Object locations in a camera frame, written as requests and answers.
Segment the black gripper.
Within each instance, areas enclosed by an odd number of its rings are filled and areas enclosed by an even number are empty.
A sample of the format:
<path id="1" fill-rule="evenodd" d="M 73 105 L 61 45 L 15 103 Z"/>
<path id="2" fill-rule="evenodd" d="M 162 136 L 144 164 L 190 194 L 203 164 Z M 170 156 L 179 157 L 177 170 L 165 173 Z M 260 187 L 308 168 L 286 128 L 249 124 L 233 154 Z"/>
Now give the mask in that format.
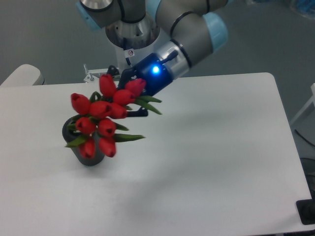
<path id="1" fill-rule="evenodd" d="M 129 81 L 135 78 L 141 78 L 146 81 L 146 94 L 154 96 L 174 80 L 170 69 L 167 69 L 166 63 L 176 57 L 176 53 L 171 53 L 165 59 L 159 59 L 158 54 L 151 53 L 135 66 L 119 72 L 118 68 L 110 65 L 107 74 L 111 75 L 114 81 L 118 81 L 117 89 L 124 89 Z M 140 106 L 138 110 L 127 112 L 127 117 L 147 117 L 148 110 Z"/>

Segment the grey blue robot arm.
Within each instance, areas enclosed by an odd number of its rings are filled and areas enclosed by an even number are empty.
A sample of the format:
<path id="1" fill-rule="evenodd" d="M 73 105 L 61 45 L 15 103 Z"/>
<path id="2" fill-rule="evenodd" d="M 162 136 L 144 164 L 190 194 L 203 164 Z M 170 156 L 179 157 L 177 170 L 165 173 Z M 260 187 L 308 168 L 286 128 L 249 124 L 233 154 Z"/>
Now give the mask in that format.
<path id="1" fill-rule="evenodd" d="M 153 96 L 228 40 L 215 13 L 226 0 L 79 0 L 77 10 L 92 30 L 104 30 L 116 50 L 108 73 L 118 87 L 142 78 Z"/>

